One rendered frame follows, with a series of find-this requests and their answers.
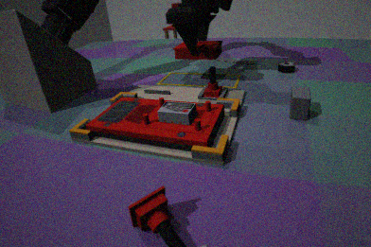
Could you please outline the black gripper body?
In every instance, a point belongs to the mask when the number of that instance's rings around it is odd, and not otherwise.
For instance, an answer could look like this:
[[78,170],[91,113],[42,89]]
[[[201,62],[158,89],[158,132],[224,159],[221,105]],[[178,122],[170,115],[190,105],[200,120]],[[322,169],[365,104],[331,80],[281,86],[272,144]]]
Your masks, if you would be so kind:
[[201,8],[200,0],[181,0],[179,7],[169,9],[167,13],[167,24],[196,24],[203,19],[203,16],[210,16],[210,13],[218,13],[219,8],[207,5]]

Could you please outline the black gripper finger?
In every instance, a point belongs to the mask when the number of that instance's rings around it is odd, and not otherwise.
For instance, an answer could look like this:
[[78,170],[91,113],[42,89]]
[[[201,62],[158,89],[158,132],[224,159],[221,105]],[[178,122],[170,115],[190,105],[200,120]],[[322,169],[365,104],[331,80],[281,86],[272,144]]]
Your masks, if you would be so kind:
[[172,24],[181,38],[183,39],[190,54],[197,54],[198,30],[203,25],[204,21],[196,24]]
[[208,36],[208,31],[209,31],[209,23],[216,16],[217,15],[203,16],[202,21],[204,21],[204,23],[198,30],[198,40],[199,41],[207,41],[207,36]]

